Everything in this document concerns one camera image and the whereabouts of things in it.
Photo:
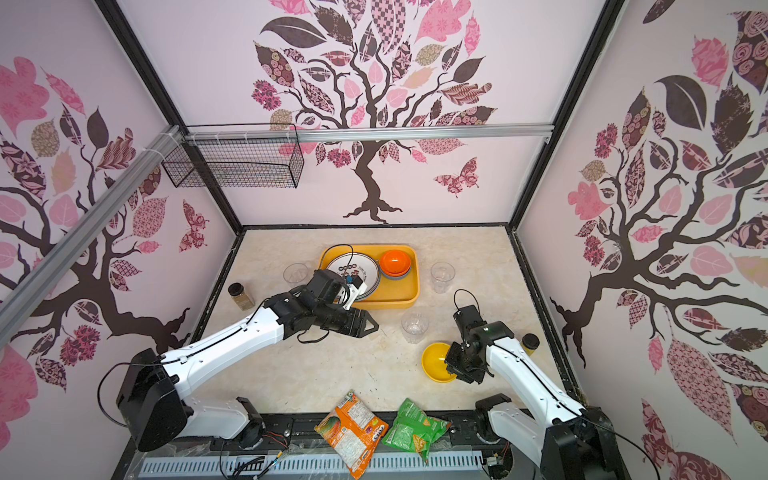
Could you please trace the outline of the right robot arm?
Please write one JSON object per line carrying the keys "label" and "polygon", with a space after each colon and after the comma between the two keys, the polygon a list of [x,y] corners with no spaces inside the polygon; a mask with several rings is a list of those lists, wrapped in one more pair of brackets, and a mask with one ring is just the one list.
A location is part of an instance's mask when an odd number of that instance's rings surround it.
{"label": "right robot arm", "polygon": [[524,403],[497,394],[479,400],[479,435],[503,439],[536,465],[545,479],[628,479],[610,420],[559,388],[531,359],[503,322],[486,322],[475,305],[454,313],[461,340],[446,355],[447,371],[480,384],[506,381]]}

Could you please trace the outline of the clear cup left of bin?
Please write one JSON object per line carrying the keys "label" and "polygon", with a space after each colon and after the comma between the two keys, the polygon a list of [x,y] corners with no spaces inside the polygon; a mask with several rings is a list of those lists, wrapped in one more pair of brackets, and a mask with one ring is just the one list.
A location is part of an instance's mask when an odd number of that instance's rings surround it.
{"label": "clear cup left of bin", "polygon": [[283,271],[283,279],[292,287],[305,284],[313,270],[305,263],[292,263]]}

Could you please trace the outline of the yellow jar black lid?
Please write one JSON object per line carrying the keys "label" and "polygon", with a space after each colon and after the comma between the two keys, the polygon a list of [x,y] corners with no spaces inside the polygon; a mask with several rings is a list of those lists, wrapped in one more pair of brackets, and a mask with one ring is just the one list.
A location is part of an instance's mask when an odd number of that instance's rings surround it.
{"label": "yellow jar black lid", "polygon": [[539,337],[534,333],[524,334],[520,343],[529,356],[531,356],[541,345]]}

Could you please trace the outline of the orange snack bag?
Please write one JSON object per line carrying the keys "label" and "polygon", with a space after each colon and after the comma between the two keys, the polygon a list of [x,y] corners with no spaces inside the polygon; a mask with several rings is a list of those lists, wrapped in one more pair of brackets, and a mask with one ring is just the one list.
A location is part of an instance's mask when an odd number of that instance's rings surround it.
{"label": "orange snack bag", "polygon": [[314,430],[341,457],[350,475],[360,479],[389,424],[350,390]]}

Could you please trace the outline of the white vent grille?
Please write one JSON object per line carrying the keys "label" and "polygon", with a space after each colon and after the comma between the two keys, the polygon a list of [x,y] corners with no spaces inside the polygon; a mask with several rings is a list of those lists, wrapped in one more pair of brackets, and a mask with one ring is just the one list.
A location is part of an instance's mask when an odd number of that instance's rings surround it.
{"label": "white vent grille", "polygon": [[[331,453],[199,457],[146,457],[126,475],[128,479],[254,479],[268,467],[267,479],[349,479],[342,459]],[[423,461],[410,453],[376,453],[365,479],[485,479],[479,452],[437,452]]]}

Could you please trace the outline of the green snack bag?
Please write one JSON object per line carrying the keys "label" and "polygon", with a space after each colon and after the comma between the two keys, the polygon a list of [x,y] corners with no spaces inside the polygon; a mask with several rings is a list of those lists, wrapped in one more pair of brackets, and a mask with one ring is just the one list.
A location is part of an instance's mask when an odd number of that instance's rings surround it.
{"label": "green snack bag", "polygon": [[427,464],[431,446],[442,438],[452,424],[427,415],[415,402],[406,398],[381,443],[387,447],[418,454]]}

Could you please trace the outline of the yellow bowl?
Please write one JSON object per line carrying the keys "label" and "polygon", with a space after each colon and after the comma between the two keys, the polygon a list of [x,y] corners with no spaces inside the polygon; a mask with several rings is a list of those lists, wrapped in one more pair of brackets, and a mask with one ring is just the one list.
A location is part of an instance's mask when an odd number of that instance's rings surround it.
{"label": "yellow bowl", "polygon": [[447,369],[446,357],[449,350],[449,344],[434,342],[429,344],[422,353],[422,370],[429,379],[436,383],[450,383],[456,379],[456,375]]}

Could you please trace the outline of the black-capped bottle left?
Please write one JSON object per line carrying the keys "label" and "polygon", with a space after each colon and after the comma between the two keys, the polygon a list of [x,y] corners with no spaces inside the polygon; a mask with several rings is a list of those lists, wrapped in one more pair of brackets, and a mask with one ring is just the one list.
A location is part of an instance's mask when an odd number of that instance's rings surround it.
{"label": "black-capped bottle left", "polygon": [[255,307],[251,296],[247,293],[244,285],[240,282],[233,282],[227,287],[227,292],[235,304],[243,311]]}

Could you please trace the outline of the clear cup near bowls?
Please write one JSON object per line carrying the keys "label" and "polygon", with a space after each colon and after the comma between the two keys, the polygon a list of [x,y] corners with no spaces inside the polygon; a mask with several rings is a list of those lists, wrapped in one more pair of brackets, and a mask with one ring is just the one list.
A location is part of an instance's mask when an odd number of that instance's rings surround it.
{"label": "clear cup near bowls", "polygon": [[429,320],[421,311],[406,313],[401,319],[401,331],[409,344],[420,343],[429,329]]}

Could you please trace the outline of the yellow plastic bin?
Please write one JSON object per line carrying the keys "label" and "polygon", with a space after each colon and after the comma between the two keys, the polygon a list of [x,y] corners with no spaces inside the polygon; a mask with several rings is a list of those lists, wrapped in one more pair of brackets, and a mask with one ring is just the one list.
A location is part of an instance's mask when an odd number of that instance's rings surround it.
{"label": "yellow plastic bin", "polygon": [[321,258],[318,262],[318,268],[325,269],[325,266],[327,266],[331,260],[337,256],[349,252],[366,254],[372,257],[379,266],[379,259],[381,258],[382,254],[391,249],[403,250],[411,257],[411,273],[407,278],[399,281],[388,280],[381,274],[381,280],[375,292],[367,300],[357,300],[353,304],[353,307],[365,310],[407,309],[413,306],[420,295],[418,256],[415,250],[408,245],[333,245],[321,255]]}

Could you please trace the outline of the clear cup right of bin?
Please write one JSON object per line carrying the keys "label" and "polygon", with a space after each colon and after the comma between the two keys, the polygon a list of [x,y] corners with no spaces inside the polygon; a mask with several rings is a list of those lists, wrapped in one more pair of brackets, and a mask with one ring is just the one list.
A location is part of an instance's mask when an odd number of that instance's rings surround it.
{"label": "clear cup right of bin", "polygon": [[431,285],[435,293],[446,293],[454,281],[456,270],[454,266],[445,261],[438,261],[430,268]]}

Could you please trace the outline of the clear cup of bin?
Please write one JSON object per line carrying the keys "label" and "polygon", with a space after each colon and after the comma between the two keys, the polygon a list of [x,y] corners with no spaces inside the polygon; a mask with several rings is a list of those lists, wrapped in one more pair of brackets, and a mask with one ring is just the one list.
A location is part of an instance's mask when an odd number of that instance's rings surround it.
{"label": "clear cup of bin", "polygon": [[313,270],[305,263],[292,263],[283,271],[283,279],[292,287],[305,284]]}
{"label": "clear cup of bin", "polygon": [[445,261],[438,261],[430,268],[431,285],[435,293],[446,293],[454,281],[456,270],[454,266]]}

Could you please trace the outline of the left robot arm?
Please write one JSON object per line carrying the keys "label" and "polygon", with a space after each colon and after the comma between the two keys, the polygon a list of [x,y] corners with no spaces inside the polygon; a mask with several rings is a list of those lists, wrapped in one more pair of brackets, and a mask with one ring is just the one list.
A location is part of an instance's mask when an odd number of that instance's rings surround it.
{"label": "left robot arm", "polygon": [[162,355],[136,354],[116,405],[135,447],[157,450],[178,438],[219,438],[241,448],[256,446],[265,434],[262,416],[240,397],[236,405],[193,400],[206,381],[249,355],[316,326],[352,338],[378,329],[354,302],[368,290],[357,275],[317,270],[308,283],[267,298],[250,316],[188,346]]}

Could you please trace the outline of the orange bowl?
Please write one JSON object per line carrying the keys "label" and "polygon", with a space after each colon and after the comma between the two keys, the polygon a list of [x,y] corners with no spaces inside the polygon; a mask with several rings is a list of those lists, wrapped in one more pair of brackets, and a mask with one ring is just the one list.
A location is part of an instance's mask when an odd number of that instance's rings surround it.
{"label": "orange bowl", "polygon": [[384,252],[379,259],[380,269],[388,272],[398,273],[411,269],[411,257],[403,250],[391,249]]}

